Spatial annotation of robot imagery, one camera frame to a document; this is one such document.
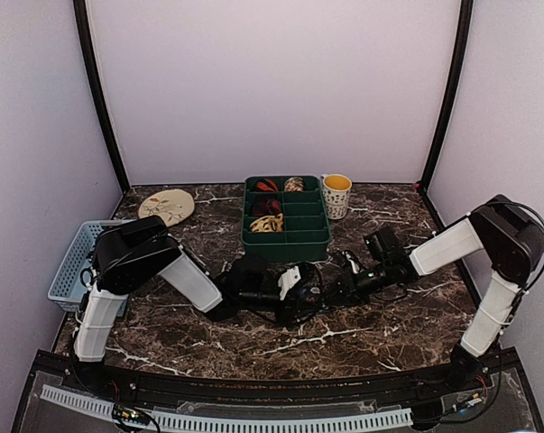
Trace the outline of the red navy striped rolled tie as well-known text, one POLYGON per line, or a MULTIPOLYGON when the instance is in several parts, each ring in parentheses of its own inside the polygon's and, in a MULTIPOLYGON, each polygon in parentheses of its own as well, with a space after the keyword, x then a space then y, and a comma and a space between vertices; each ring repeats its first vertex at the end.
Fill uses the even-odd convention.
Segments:
POLYGON ((254 191, 257 192, 278 192, 280 189, 274 180, 268 178, 258 179, 254 183, 254 191))

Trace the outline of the right black frame post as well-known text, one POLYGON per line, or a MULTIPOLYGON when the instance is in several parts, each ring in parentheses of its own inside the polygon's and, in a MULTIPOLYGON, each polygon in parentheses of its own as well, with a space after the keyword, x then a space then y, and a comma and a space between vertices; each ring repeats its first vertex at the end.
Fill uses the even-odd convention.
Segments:
POLYGON ((473 10, 473 0, 462 0, 460 2, 456 38, 447 74, 447 84, 438 114, 437 125, 429 148, 429 154, 424 165, 421 179, 418 182, 418 191, 421 196, 425 196, 428 193, 447 135, 447 129, 456 102, 456 94, 464 66, 473 10))

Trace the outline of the black frame post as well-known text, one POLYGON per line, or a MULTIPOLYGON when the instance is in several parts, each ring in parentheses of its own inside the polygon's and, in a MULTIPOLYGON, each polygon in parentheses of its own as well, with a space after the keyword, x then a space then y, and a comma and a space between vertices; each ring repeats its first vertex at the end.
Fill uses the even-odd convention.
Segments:
POLYGON ((120 190, 125 194, 129 191, 131 185, 115 138, 110 114, 106 105, 102 81, 99 76, 96 53, 88 19, 88 4, 85 0, 74 0, 73 8, 79 45, 88 78, 91 97, 96 109, 97 120, 104 138, 107 154, 115 173, 115 178, 120 190))
POLYGON ((473 10, 473 0, 462 0, 460 2, 456 38, 447 74, 447 84, 438 114, 437 125, 429 148, 429 154, 424 165, 421 179, 418 182, 418 191, 421 196, 425 196, 428 193, 447 135, 447 129, 456 102, 456 94, 464 66, 473 10))

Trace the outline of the white mug yellow inside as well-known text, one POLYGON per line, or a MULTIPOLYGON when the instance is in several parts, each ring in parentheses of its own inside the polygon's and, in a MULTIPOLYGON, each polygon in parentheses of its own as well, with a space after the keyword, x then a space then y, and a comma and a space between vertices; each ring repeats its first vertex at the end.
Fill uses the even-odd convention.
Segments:
POLYGON ((348 210, 352 181, 341 174, 322 174, 320 181, 327 218, 330 220, 343 219, 348 210))

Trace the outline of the left black frame post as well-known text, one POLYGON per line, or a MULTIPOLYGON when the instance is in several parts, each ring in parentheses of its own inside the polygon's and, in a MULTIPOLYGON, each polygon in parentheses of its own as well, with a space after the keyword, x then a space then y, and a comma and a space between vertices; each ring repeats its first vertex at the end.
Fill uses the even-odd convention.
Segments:
POLYGON ((85 0, 74 0, 73 8, 79 45, 88 78, 91 97, 96 109, 97 120, 104 138, 107 154, 115 173, 115 178, 120 190, 125 194, 129 191, 131 185, 115 138, 110 114, 106 105, 102 81, 99 76, 96 53, 88 19, 88 4, 85 0))

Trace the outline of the green compartment organizer tray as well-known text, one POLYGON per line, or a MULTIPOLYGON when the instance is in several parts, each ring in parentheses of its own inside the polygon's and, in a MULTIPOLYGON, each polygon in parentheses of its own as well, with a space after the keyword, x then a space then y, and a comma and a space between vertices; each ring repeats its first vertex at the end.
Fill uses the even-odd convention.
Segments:
POLYGON ((330 224, 319 179, 310 175, 257 175, 244 182, 244 204, 241 241, 246 253, 258 254, 269 263, 320 262, 327 259, 331 243, 330 224), (304 192, 285 192, 284 182, 291 177, 302 177, 304 192), (254 183, 261 178, 274 180, 278 192, 254 191, 254 183), (263 198, 276 198, 281 203, 284 228, 281 233, 252 233, 250 224, 259 218, 251 216, 251 205, 263 198))

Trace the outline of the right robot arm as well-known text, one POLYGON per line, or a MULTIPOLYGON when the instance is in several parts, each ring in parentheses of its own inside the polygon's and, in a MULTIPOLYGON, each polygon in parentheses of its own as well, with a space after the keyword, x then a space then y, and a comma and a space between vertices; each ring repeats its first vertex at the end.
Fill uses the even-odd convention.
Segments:
POLYGON ((443 383, 453 392, 476 379, 474 359, 512 323, 523 297, 544 271, 543 217, 504 195, 494 196, 415 248, 404 246, 388 226, 366 235, 364 244, 375 265, 366 268, 353 253, 340 252, 343 272, 328 289, 327 305, 360 305, 388 287, 411 284, 478 252, 489 260, 489 284, 456 346, 467 356, 443 373, 443 383))

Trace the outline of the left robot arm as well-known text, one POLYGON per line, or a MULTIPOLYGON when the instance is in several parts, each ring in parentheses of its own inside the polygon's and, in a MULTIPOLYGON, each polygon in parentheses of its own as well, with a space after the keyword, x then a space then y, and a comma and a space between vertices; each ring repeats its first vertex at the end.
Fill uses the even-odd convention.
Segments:
POLYGON ((74 376, 89 392, 101 393, 110 385, 109 371, 98 363, 119 309, 156 277, 212 321, 246 310, 274 325, 293 327, 323 306, 322 277, 312 263, 298 263, 274 276, 261 256, 246 253, 214 277, 159 217, 113 226, 97 236, 90 265, 79 273, 87 292, 69 350, 79 361, 74 376))

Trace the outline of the dark floral necktie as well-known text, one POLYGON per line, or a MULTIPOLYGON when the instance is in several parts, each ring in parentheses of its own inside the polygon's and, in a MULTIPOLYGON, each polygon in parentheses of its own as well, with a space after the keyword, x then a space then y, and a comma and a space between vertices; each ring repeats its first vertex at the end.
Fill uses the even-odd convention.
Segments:
POLYGON ((302 283, 295 289, 299 311, 315 311, 324 306, 324 288, 320 283, 302 283))

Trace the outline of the maroon navy striped rolled tie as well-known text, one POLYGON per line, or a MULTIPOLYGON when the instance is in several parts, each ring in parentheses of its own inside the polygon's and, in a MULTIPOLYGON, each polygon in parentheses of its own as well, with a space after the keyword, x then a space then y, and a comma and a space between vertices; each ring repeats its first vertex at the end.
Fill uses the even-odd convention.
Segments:
POLYGON ((251 205, 250 209, 252 217, 278 216, 281 213, 281 203, 276 198, 257 200, 251 205))

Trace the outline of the black front rail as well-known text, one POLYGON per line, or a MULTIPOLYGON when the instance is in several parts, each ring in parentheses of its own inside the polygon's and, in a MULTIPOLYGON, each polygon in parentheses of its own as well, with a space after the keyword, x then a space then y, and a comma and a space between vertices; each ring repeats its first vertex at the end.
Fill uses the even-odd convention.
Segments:
MULTIPOLYGON (((496 405, 511 399, 525 399, 520 359, 515 350, 504 349, 503 384, 496 405)), ((39 373, 55 384, 85 391, 72 376, 67 356, 38 350, 28 373, 30 387, 39 373)), ((399 373, 372 374, 325 380, 240 381, 147 373, 105 365, 103 372, 119 388, 119 399, 146 409, 176 408, 184 401, 230 405, 295 406, 376 400, 378 403, 416 405, 435 402, 455 392, 439 381, 447 372, 442 364, 399 373)))

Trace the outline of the round bird-pattern plate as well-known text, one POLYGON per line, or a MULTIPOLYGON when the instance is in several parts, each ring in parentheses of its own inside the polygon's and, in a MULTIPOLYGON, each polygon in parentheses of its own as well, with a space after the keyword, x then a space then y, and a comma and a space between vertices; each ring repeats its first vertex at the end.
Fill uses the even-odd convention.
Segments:
POLYGON ((194 198, 182 189, 168 189, 157 192, 139 206, 138 217, 158 216, 167 227, 175 226, 195 210, 194 198))

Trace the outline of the yellow patterned rolled tie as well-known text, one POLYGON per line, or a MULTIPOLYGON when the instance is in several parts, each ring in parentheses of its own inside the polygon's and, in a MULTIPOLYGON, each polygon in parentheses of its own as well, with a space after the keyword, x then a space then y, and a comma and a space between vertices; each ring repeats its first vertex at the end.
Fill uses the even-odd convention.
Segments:
POLYGON ((254 220, 249 230, 252 233, 281 233, 284 228, 284 215, 261 216, 254 220))

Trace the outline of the light blue plastic basket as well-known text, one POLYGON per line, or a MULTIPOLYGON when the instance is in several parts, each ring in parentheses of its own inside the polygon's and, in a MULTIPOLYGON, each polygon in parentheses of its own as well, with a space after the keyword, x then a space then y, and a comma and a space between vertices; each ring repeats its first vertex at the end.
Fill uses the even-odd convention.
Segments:
POLYGON ((88 291, 80 281, 80 273, 92 263, 97 237, 103 231, 126 222, 129 219, 86 221, 79 227, 48 289, 47 297, 50 301, 66 313, 78 310, 88 291))

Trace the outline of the floral cream rolled tie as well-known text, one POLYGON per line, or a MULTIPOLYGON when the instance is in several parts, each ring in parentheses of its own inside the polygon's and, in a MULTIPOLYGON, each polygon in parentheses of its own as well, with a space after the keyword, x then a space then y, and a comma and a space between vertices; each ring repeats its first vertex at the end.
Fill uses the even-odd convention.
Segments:
POLYGON ((305 181, 302 177, 291 177, 284 182, 285 192, 304 192, 306 190, 305 181))

